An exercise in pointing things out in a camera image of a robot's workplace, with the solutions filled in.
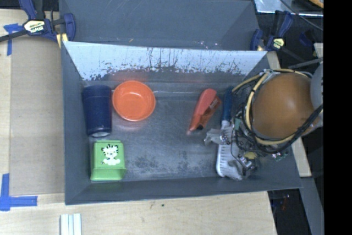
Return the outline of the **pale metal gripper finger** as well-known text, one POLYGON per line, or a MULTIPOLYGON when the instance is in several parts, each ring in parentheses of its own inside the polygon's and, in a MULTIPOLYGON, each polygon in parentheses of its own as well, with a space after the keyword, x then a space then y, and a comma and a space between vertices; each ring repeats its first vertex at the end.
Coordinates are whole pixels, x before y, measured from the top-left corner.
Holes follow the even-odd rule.
POLYGON ((205 145, 210 143, 228 145, 230 144, 230 129, 210 129, 203 141, 205 145))
POLYGON ((255 160, 244 158, 230 160, 227 162, 227 165, 227 177, 236 181, 242 181, 249 178, 257 170, 255 160))

